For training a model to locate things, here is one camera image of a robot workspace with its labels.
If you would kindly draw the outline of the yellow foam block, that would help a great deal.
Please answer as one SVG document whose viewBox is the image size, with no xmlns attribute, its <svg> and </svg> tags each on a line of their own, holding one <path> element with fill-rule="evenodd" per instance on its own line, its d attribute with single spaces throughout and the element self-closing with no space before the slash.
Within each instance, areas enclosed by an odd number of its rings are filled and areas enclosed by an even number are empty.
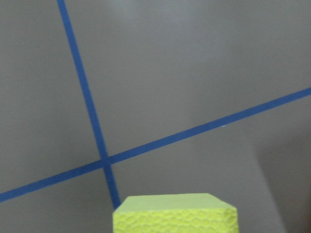
<svg viewBox="0 0 311 233">
<path fill-rule="evenodd" d="M 113 213 L 115 233 L 237 233 L 236 207 L 208 193 L 128 196 Z"/>
</svg>

